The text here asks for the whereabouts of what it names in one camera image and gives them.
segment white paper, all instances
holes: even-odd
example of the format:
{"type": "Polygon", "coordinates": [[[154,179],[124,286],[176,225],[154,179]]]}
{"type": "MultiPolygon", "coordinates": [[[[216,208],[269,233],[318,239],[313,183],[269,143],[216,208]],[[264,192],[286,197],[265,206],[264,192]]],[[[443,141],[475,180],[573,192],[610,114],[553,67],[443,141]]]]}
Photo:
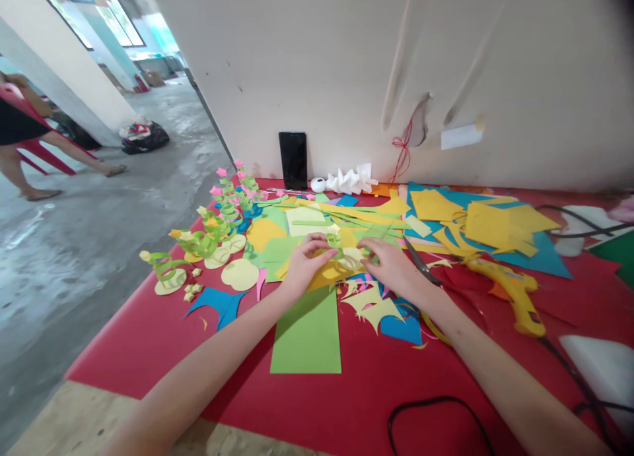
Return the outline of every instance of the white paper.
{"type": "Polygon", "coordinates": [[[440,133],[440,149],[453,149],[482,141],[482,131],[476,125],[448,129],[440,133]]]}

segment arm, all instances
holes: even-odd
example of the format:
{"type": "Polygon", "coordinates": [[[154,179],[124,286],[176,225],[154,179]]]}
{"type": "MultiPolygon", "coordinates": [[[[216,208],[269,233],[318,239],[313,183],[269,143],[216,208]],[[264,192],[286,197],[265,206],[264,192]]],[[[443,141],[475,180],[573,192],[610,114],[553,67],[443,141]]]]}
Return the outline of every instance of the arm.
{"type": "Polygon", "coordinates": [[[379,258],[368,272],[422,309],[442,329],[484,393],[531,455],[610,455],[590,428],[491,340],[431,284],[397,247],[376,238],[359,242],[379,258]]]}
{"type": "Polygon", "coordinates": [[[221,332],[203,342],[170,370],[135,407],[102,456],[167,454],[220,391],[262,337],[304,294],[316,271],[336,250],[323,234],[310,234],[291,255],[287,279],[221,332]]]}

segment white ball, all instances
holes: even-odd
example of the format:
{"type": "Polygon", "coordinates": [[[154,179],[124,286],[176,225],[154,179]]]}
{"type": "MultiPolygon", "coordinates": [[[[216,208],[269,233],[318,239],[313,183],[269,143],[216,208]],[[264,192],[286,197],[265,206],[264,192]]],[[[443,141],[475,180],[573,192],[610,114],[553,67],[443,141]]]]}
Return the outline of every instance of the white ball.
{"type": "Polygon", "coordinates": [[[322,178],[314,178],[310,181],[310,188],[315,193],[321,193],[326,190],[326,180],[322,178]]]}

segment forearm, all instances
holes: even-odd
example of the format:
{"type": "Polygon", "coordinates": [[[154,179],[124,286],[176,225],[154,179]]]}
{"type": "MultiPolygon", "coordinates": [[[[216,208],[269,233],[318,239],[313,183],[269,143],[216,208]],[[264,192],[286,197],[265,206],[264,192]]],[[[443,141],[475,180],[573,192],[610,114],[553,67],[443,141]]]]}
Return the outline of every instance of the forearm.
{"type": "Polygon", "coordinates": [[[610,450],[437,288],[423,306],[531,455],[609,455],[610,450]]]}
{"type": "Polygon", "coordinates": [[[294,303],[278,288],[207,339],[150,390],[104,456],[166,453],[294,303]]]}

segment leg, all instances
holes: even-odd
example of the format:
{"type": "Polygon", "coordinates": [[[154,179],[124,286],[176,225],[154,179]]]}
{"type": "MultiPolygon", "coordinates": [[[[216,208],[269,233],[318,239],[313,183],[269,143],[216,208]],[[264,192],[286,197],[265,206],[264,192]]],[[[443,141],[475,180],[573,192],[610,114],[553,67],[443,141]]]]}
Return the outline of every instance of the leg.
{"type": "Polygon", "coordinates": [[[22,171],[22,159],[15,146],[0,146],[0,172],[20,189],[20,194],[28,200],[45,199],[57,195],[61,191],[39,190],[32,187],[22,171]]]}
{"type": "Polygon", "coordinates": [[[111,176],[113,171],[118,171],[121,167],[125,169],[125,166],[116,166],[114,168],[104,166],[103,164],[99,163],[97,159],[91,158],[88,154],[86,154],[84,151],[82,151],[80,148],[75,146],[73,143],[68,141],[64,136],[61,136],[56,131],[49,131],[44,136],[40,137],[40,140],[50,145],[57,146],[67,156],[70,156],[71,158],[78,160],[83,164],[86,164],[87,166],[95,169],[97,172],[103,174],[104,176],[111,176]]]}

